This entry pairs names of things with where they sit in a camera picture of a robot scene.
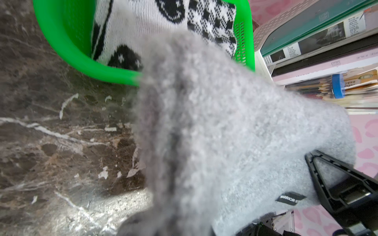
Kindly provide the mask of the black white smiley scarf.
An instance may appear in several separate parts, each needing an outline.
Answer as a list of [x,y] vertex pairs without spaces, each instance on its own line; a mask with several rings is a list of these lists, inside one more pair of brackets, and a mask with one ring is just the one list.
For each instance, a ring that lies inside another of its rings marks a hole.
[[233,57],[236,6],[225,1],[96,1],[92,59],[140,71],[144,42],[159,33],[190,30]]

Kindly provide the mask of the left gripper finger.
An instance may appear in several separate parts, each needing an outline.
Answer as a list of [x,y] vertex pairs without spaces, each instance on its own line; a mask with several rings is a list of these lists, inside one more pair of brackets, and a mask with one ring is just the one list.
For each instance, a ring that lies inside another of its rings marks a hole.
[[[305,155],[321,205],[342,227],[334,236],[376,236],[378,234],[378,182],[321,151]],[[316,161],[347,175],[335,187],[326,186]]]

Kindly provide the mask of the grey fuzzy scarf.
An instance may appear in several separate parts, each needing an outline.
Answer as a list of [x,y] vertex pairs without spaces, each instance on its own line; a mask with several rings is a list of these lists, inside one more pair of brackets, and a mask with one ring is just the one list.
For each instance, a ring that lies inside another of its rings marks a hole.
[[188,31],[154,36],[144,53],[135,111],[153,205],[119,236],[234,236],[288,209],[284,193],[319,203],[308,152],[355,165],[343,107],[277,87]]

